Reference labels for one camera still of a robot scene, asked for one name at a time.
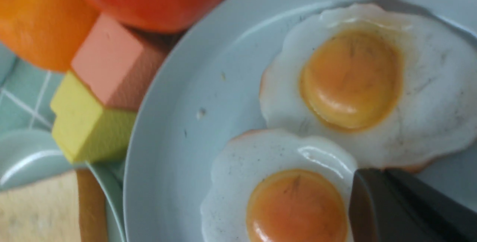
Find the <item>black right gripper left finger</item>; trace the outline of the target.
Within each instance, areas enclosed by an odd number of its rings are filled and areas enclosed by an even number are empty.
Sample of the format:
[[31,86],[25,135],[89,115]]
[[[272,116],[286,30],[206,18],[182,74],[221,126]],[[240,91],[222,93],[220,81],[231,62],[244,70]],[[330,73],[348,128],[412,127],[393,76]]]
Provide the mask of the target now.
[[348,217],[355,242],[435,242],[436,235],[408,209],[381,171],[354,173]]

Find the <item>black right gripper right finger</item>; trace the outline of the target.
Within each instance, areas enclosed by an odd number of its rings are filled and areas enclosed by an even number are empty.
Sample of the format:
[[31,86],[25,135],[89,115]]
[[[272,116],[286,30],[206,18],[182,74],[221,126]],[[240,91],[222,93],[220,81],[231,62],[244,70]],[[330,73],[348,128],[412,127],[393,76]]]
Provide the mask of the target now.
[[404,209],[416,231],[409,239],[418,242],[475,242],[476,213],[452,200],[415,175],[402,169],[386,169],[398,204]]

